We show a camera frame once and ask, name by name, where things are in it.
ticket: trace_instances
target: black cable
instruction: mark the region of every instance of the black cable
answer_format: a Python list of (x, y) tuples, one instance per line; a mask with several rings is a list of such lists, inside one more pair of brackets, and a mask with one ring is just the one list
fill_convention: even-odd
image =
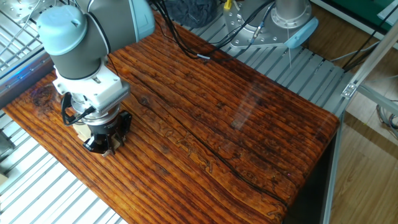
[(159, 13), (162, 15), (162, 17), (164, 18), (167, 27), (170, 30), (170, 33), (172, 34), (175, 42), (177, 43), (177, 45), (181, 48), (181, 50), (183, 51), (183, 53), (185, 55), (187, 55), (188, 57), (192, 58), (192, 59), (199, 59), (199, 58), (204, 58), (204, 57), (209, 57), (209, 55), (211, 55), (213, 52), (216, 52), (217, 50), (219, 50), (220, 48), (224, 47), (225, 45), (229, 44), (235, 37), (236, 35), (244, 28), (244, 26), (246, 26), (248, 23), (250, 23), (251, 21), (253, 21), (253, 19), (258, 15), (258, 13), (264, 9), (268, 4), (270, 4), (272, 1), (267, 1), (264, 4), (262, 4), (259, 8), (257, 8), (249, 17), (248, 19), (245, 21), (245, 23), (239, 27), (239, 29), (231, 36), (230, 33), (224, 37), (217, 46), (215, 46), (215, 49), (206, 52), (206, 53), (198, 53), (193, 51), (193, 49), (195, 47), (189, 47), (185, 41), (181, 38), (180, 34), (178, 33), (178, 30), (176, 29), (176, 27), (174, 26), (169, 13), (167, 11), (166, 5), (164, 0), (150, 0), (150, 2), (155, 6), (156, 10), (159, 11)]
[(116, 74), (120, 77), (119, 72), (118, 72), (118, 70), (116, 69), (116, 66), (114, 66), (114, 63), (113, 63), (113, 61), (112, 61), (112, 58), (111, 58), (109, 55), (108, 55), (108, 58), (109, 58), (109, 60), (111, 61), (112, 66), (113, 66), (114, 70), (116, 71)]
[(349, 65), (349, 63), (357, 56), (357, 54), (360, 53), (360, 51), (366, 46), (366, 44), (369, 43), (369, 41), (372, 39), (372, 37), (376, 34), (377, 30), (381, 28), (381, 26), (387, 21), (387, 19), (394, 13), (394, 11), (398, 8), (398, 5), (392, 9), (392, 11), (383, 19), (383, 21), (378, 25), (378, 27), (373, 31), (373, 33), (369, 36), (369, 38), (365, 41), (365, 43), (355, 52), (353, 56), (345, 63), (343, 66), (343, 69), (346, 70), (346, 67)]
[(364, 60), (366, 59), (366, 57), (368, 57), (373, 50), (377, 47), (377, 45), (375, 45), (374, 47), (372, 47), (371, 49), (369, 49), (368, 51), (364, 52), (361, 56), (359, 56), (353, 63), (347, 65), (347, 67), (344, 69), (344, 73), (350, 71), (351, 69), (357, 67), (358, 65), (364, 63)]

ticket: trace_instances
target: metal slotted plate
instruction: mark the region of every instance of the metal slotted plate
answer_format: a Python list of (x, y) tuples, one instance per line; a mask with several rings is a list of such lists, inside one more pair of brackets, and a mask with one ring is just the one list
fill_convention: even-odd
[[(7, 28), (4, 31), (2, 16), (4, 14), (0, 12), (0, 50), (4, 47), (2, 41), (10, 39), (11, 31), (15, 33), (19, 29), (14, 23), (14, 30)], [(228, 33), (223, 19), (223, 6), (218, 8), (216, 19), (206, 27), (185, 28), (209, 42), (220, 41)], [(28, 27), (30, 34), (21, 35), (14, 42), (15, 46), (11, 47), (13, 52), (22, 49), (19, 55), (22, 59), (31, 54), (35, 46), (29, 47), (28, 44), (36, 35), (34, 29), (32, 23)], [(39, 40), (35, 41), (38, 45), (36, 48), (41, 47)], [(241, 51), (230, 45), (222, 49), (232, 56)], [(11, 61), (17, 63), (22, 60), (19, 56)], [(0, 60), (3, 62), (8, 59), (0, 57)], [(348, 104), (340, 93), (351, 75), (343, 73), (341, 68), (308, 49), (299, 47), (289, 51), (283, 46), (251, 47), (238, 60), (337, 116)], [(3, 223), (125, 223), (2, 111), (0, 130), (13, 143), (12, 149), (0, 155), (0, 172), (9, 178), (0, 186)]]
[(125, 223), (3, 111), (0, 131), (13, 145), (0, 155), (2, 223)]

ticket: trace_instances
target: white wire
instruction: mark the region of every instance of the white wire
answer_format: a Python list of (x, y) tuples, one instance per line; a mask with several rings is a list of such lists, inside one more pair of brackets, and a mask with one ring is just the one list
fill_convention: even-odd
[[(362, 49), (362, 50), (359, 51), (359, 52), (364, 52), (364, 51), (370, 50), (372, 47), (374, 47), (374, 46), (375, 46), (376, 44), (378, 44), (379, 42), (380, 42), (380, 41), (377, 41), (376, 43), (372, 44), (370, 47), (368, 47), (368, 48), (366, 48), (366, 49)], [(343, 59), (343, 58), (348, 57), (348, 56), (350, 56), (350, 55), (353, 55), (353, 54), (355, 54), (355, 53), (356, 53), (356, 51), (351, 52), (351, 53), (348, 53), (348, 54), (346, 54), (346, 55), (343, 55), (343, 56), (341, 56), (341, 57), (335, 58), (335, 59), (330, 60), (330, 61), (331, 61), (331, 62), (335, 62), (335, 61), (337, 61), (337, 60)]]
[(12, 39), (8, 42), (8, 44), (6, 45), (6, 47), (0, 52), (0, 55), (2, 55), (8, 48), (9, 46), (13, 43), (13, 41), (15, 40), (15, 38), (21, 34), (21, 32), (25, 29), (27, 23), (29, 22), (30, 17), (32, 16), (32, 13), (36, 10), (37, 6), (39, 5), (39, 3), (41, 2), (41, 0), (37, 1), (35, 7), (33, 8), (32, 12), (30, 12), (29, 16), (26, 19), (25, 24), (22, 26), (22, 28), (18, 31), (18, 33), (16, 35), (14, 35), (12, 37)]
[(239, 5), (237, 4), (237, 2), (235, 0), (233, 0), (233, 2), (234, 2), (236, 9), (239, 11), (241, 8), (239, 7)]

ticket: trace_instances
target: metal bar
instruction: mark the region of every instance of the metal bar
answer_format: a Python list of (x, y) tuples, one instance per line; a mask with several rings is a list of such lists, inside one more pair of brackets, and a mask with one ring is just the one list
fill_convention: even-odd
[(83, 218), (83, 217), (87, 214), (87, 212), (88, 212), (88, 211), (95, 205), (95, 203), (97, 203), (99, 200), (100, 200), (100, 198), (96, 198), (96, 199), (94, 200), (94, 202), (92, 202), (92, 203), (86, 208), (86, 210), (85, 210), (82, 214), (80, 214), (79, 217), (77, 217), (77, 219), (73, 222), (73, 224), (77, 224), (77, 223), (81, 220), (81, 218)]
[(38, 214), (33, 221), (31, 221), (31, 223), (35, 223), (49, 208), (51, 208), (55, 204), (55, 202), (60, 200), (60, 198), (64, 196), (72, 188), (72, 186), (74, 186), (78, 181), (79, 180), (76, 178), (71, 184), (69, 184), (69, 186), (66, 187), (65, 190), (63, 190), (54, 200), (52, 200), (52, 202), (45, 209), (43, 209), (43, 211), (40, 214)]
[[(42, 160), (47, 157), (50, 153), (46, 152), (40, 159), (38, 159), (34, 164), (32, 164), (25, 172), (23, 172), (18, 178), (16, 178), (10, 185), (8, 185), (3, 191), (0, 192), (0, 195), (4, 195), (5, 192), (7, 192), (12, 186), (14, 186), (16, 183), (18, 183), (19, 180), (21, 180), (27, 173), (29, 173), (37, 164), (42, 162)], [(49, 159), (46, 163), (44, 163), (41, 167), (39, 167), (37, 170), (40, 170), (44, 165), (46, 165), (51, 159)]]
[(29, 152), (27, 152), (24, 156), (22, 156), (16, 163), (14, 163), (11, 167), (9, 167), (4, 174), (8, 174), (15, 166), (17, 166), (21, 161), (23, 161), (26, 157), (28, 157), (32, 152), (34, 152), (38, 147), (40, 147), (40, 144), (37, 143)]
[(21, 48), (17, 53), (15, 53), (11, 58), (7, 59), (2, 65), (0, 65), (0, 68), (5, 66), (7, 63), (9, 63), (15, 56), (19, 55), (20, 53), (22, 53), (23, 50), (25, 50), (27, 48), (27, 46), (29, 46), (30, 44), (33, 44), (36, 41), (36, 38), (38, 36), (36, 36), (34, 39), (32, 39), (29, 43), (27, 43), (25, 46), (23, 46), (23, 48)]
[(345, 98), (351, 98), (355, 91), (365, 78), (371, 73), (374, 67), (380, 62), (385, 54), (398, 40), (398, 22), (396, 22), (390, 31), (384, 36), (370, 56), (363, 63), (361, 68), (355, 73), (354, 77), (349, 81), (341, 95)]
[(34, 203), (36, 203), (36, 201), (39, 198), (41, 198), (45, 193), (47, 193), (47, 191), (49, 191), (50, 188), (52, 188), (65, 174), (67, 174), (67, 172), (69, 172), (69, 170), (63, 171), (59, 177), (57, 177), (55, 180), (53, 180), (53, 182), (48, 187), (46, 187), (38, 196), (36, 196), (35, 199), (33, 199), (33, 201), (31, 201), (28, 204), (28, 206), (26, 206), (14, 219), (12, 219), (10, 221), (10, 224), (14, 223), (24, 212), (26, 212)]
[(98, 224), (104, 217), (106, 214), (108, 214), (108, 212), (111, 210), (111, 207), (108, 207), (98, 218), (97, 220), (95, 220), (94, 224)]
[(31, 183), (28, 188), (26, 188), (23, 192), (21, 192), (18, 196), (16, 196), (14, 198), (14, 200), (8, 204), (3, 210), (2, 212), (5, 212), (14, 202), (16, 202), (18, 199), (20, 199), (31, 187), (33, 187), (45, 174), (47, 174), (53, 167), (55, 167), (57, 164), (59, 163), (59, 161), (55, 161), (43, 174), (41, 174), (39, 176), (39, 178), (37, 178), (35, 181), (33, 181), (33, 183)]
[(69, 209), (70, 208), (72, 208), (72, 206), (74, 205), (74, 204), (76, 204), (77, 203), (77, 201), (79, 201), (79, 199), (81, 199), (82, 198), (82, 196), (84, 195), (84, 194), (86, 194), (87, 193), (87, 191), (89, 190), (89, 188), (86, 188), (53, 222), (52, 222), (52, 224), (56, 224), (58, 221), (59, 221), (59, 219), (67, 212), (67, 211), (69, 211)]
[[(344, 113), (340, 116), (340, 120), (344, 121)], [(335, 191), (335, 184), (336, 184), (336, 176), (337, 176), (337, 165), (338, 165), (338, 158), (340, 153), (340, 146), (341, 146), (341, 133), (343, 132), (343, 125), (340, 125), (339, 130), (336, 134), (336, 141), (334, 142), (334, 152), (333, 152), (333, 162), (331, 163), (330, 167), (330, 178), (328, 183), (328, 188), (326, 189), (326, 203), (324, 204), (324, 209), (322, 209), (323, 220), (321, 220), (322, 224), (329, 224), (330, 222), (330, 215), (331, 215), (331, 205), (333, 202), (333, 193)]]
[(398, 105), (392, 102), (391, 100), (387, 99), (380, 93), (374, 91), (372, 88), (366, 85), (360, 85), (358, 87), (358, 91), (368, 97), (373, 102), (379, 104), (382, 108), (390, 111), (392, 114), (398, 114)]

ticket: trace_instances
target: wood grain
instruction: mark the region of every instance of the wood grain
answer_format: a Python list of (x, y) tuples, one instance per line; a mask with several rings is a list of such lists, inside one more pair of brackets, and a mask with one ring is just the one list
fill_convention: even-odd
[(159, 27), (111, 58), (133, 114), (115, 156), (86, 152), (63, 125), (53, 73), (4, 111), (127, 222), (280, 223), (339, 125), (237, 60), (189, 59)]

